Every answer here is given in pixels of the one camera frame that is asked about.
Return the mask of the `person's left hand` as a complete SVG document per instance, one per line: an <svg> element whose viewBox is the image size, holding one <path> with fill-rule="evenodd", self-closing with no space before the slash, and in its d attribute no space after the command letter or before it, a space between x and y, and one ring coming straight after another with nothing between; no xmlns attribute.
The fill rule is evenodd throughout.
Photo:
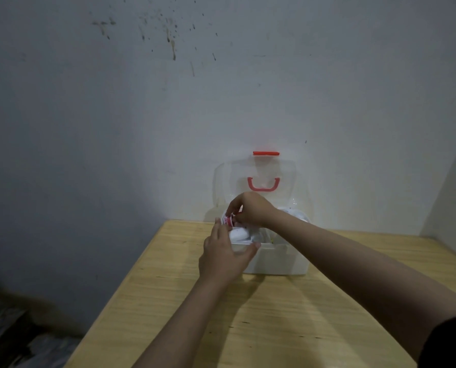
<svg viewBox="0 0 456 368"><path fill-rule="evenodd" d="M199 259L199 280L204 288L220 291L238 278L248 266L238 266L226 225L215 219L211 235L203 244Z"/></svg>

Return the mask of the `person's right hand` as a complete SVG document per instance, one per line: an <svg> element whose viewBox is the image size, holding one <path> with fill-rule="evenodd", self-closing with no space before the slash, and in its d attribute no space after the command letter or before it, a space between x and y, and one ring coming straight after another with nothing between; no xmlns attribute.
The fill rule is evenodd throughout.
<svg viewBox="0 0 456 368"><path fill-rule="evenodd" d="M257 192L243 192L229 204L226 213L234 214L238 211L249 211L253 217L253 224L249 226L272 228L283 213L274 207L268 200Z"/></svg>

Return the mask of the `small red and white container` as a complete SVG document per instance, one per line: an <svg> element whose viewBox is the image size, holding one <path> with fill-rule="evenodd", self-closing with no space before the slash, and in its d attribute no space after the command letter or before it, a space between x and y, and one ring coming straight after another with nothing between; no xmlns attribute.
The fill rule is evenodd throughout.
<svg viewBox="0 0 456 368"><path fill-rule="evenodd" d="M238 212L235 212L234 214L228 215L226 213L226 210L225 210L223 212L223 215L222 215L221 219L220 219L221 223L223 225L226 225L226 226L228 226L230 228L233 228L233 229L235 229L235 228L244 228L245 226L236 219L237 215L239 215L240 213L241 213L241 211L238 211Z"/></svg>

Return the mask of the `white plastic storage box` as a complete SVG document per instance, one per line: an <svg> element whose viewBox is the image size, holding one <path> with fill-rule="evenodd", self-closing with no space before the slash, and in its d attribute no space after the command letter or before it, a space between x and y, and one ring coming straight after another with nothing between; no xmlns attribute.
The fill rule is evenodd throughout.
<svg viewBox="0 0 456 368"><path fill-rule="evenodd" d="M309 268L309 261L280 235L267 228L244 225L251 233L252 242L260 242L261 247L249 263L244 273L301 276ZM234 244L234 251L249 244Z"/></svg>

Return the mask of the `person's right forearm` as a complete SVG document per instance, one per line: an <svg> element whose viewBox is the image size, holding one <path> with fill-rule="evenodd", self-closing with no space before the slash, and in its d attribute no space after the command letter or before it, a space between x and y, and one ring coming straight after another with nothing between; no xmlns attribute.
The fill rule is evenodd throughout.
<svg viewBox="0 0 456 368"><path fill-rule="evenodd" d="M372 315L416 364L433 329L456 317L456 292L385 254L286 212L269 229Z"/></svg>

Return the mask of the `person's left forearm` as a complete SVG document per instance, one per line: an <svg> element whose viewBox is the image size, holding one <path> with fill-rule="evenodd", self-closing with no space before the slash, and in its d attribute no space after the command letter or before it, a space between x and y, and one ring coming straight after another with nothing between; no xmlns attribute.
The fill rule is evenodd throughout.
<svg viewBox="0 0 456 368"><path fill-rule="evenodd" d="M192 368L209 320L227 287L226 280L200 277L131 368Z"/></svg>

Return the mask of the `white gauze roll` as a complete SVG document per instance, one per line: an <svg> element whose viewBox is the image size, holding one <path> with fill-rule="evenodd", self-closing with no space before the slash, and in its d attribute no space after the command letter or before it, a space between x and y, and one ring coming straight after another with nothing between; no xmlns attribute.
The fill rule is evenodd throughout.
<svg viewBox="0 0 456 368"><path fill-rule="evenodd" d="M251 233L248 228L233 227L229 231L229 238L234 244L249 244L252 242Z"/></svg>

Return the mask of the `clear plastic box lid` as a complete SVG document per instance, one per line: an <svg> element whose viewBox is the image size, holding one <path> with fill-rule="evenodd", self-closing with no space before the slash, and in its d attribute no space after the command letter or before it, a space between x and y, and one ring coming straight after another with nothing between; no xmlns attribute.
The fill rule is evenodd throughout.
<svg viewBox="0 0 456 368"><path fill-rule="evenodd" d="M312 203L296 163L280 156L251 155L227 161L216 167L213 177L214 207L209 211L212 217L222 216L236 196L251 191L248 187L247 177L253 177L253 183L257 187L270 187L274 183L274 178L280 177L280 184L276 191L257 193L277 208L296 209L302 211L306 216L312 216Z"/></svg>

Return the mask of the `black sleeve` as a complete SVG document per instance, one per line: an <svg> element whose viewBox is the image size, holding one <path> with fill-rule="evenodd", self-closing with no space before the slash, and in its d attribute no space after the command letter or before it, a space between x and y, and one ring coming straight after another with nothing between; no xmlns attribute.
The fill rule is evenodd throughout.
<svg viewBox="0 0 456 368"><path fill-rule="evenodd" d="M433 329L422 348L417 368L456 368L456 317Z"/></svg>

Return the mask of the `dark clutter on floor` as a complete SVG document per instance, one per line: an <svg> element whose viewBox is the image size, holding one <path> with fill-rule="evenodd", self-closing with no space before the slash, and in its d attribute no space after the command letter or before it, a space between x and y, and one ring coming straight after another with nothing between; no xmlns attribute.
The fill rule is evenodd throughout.
<svg viewBox="0 0 456 368"><path fill-rule="evenodd" d="M0 368L64 368L83 337L52 303L0 286Z"/></svg>

